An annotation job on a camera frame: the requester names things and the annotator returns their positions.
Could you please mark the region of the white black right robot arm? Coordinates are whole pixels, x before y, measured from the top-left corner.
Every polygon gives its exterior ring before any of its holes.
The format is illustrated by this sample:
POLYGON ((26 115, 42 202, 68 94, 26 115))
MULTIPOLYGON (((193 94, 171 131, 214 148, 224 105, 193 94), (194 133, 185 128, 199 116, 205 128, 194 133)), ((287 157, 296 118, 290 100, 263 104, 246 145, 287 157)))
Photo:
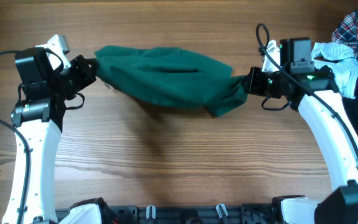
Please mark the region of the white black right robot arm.
POLYGON ((320 202, 302 195, 275 198, 277 223, 358 223, 358 137, 331 69, 253 67, 241 85, 252 95, 286 97, 310 127, 328 168, 332 192, 320 202))

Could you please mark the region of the green cloth garment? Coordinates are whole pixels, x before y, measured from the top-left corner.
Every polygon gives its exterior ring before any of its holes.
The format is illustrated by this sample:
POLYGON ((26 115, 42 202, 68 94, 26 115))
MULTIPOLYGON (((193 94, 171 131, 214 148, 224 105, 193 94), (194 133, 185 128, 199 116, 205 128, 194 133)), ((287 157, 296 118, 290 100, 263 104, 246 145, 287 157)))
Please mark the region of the green cloth garment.
POLYGON ((222 116, 247 101, 243 76, 211 57, 176 47, 109 45, 95 53, 97 77, 137 100, 222 116))

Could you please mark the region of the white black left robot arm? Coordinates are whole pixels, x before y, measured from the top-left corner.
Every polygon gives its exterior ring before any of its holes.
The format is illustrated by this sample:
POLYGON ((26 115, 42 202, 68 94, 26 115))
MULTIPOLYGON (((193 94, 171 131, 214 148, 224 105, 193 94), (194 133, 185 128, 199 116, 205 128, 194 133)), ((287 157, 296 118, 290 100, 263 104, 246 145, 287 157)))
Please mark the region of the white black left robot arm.
POLYGON ((34 47, 15 54, 25 98, 12 113, 16 161, 3 223, 57 223, 54 204, 55 156, 63 130, 66 101, 96 80, 98 62, 82 55, 64 63, 50 49, 34 47))

